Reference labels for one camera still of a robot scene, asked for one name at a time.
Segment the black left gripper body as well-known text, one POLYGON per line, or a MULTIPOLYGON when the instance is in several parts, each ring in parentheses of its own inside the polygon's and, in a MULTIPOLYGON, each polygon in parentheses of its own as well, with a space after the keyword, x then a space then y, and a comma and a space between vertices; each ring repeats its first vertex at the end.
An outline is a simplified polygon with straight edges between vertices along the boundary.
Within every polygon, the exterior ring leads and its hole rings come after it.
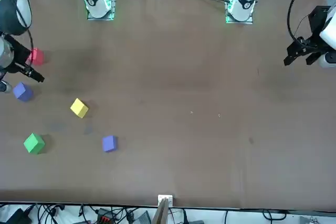
POLYGON ((331 6, 316 6, 309 14, 311 36, 308 38, 308 46, 318 51, 331 50, 331 6))

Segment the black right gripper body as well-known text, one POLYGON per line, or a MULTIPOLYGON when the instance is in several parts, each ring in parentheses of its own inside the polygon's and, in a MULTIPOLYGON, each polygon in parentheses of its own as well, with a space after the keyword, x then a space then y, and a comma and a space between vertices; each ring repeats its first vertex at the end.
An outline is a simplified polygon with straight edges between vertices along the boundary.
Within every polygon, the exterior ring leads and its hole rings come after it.
POLYGON ((14 54, 14 59, 5 70, 8 73, 31 73, 32 68, 26 63, 31 51, 10 35, 5 35, 4 39, 9 42, 11 52, 14 54))

